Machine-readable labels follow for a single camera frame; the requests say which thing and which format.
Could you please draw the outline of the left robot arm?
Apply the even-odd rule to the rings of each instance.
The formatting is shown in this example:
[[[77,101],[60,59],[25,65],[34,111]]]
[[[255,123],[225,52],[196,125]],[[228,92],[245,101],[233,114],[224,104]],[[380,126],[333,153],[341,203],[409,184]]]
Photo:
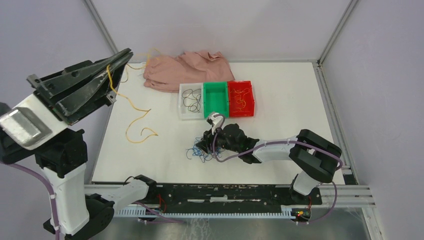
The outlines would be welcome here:
[[[108,193],[85,193],[87,144],[84,131],[71,126],[116,100],[116,87],[129,60],[130,48],[98,61],[86,60],[45,77],[27,81],[33,93],[14,107],[0,105],[0,161],[19,169],[34,156],[47,188],[51,218],[45,230],[57,239],[88,240],[102,232],[115,213],[139,200],[156,200],[156,182],[144,175]]]

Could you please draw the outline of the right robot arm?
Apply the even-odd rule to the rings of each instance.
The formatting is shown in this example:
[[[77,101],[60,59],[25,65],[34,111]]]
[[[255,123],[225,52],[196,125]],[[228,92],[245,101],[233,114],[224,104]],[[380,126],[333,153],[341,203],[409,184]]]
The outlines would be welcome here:
[[[248,137],[236,123],[205,131],[195,146],[218,162],[239,158],[247,164],[292,161],[300,169],[289,189],[289,199],[302,204],[313,188],[331,183],[342,168],[342,150],[315,132],[302,129],[298,135],[279,140]]]

